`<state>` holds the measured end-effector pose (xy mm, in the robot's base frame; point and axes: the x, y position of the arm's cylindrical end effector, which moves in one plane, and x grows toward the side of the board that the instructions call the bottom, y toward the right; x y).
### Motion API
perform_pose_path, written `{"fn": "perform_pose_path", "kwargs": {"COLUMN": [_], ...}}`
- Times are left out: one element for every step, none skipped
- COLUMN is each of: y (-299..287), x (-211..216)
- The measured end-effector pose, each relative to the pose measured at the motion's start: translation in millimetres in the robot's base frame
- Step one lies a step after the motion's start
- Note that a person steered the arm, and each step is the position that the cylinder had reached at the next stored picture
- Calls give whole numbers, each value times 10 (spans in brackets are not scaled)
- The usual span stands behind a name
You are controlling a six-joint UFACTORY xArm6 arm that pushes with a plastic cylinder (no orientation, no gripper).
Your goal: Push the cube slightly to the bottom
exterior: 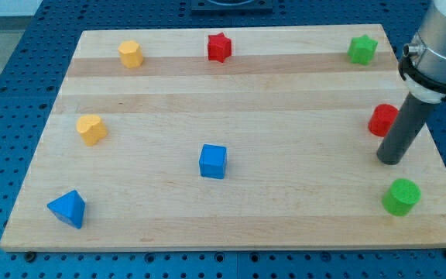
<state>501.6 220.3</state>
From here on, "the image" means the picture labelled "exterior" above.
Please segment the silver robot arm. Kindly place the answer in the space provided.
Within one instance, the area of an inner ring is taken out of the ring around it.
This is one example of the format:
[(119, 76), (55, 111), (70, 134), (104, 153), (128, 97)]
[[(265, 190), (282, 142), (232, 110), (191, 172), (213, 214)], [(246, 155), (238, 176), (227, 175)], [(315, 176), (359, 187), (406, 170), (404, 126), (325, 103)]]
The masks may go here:
[(429, 104), (446, 101), (446, 0), (433, 0), (410, 43), (399, 72), (410, 93)]

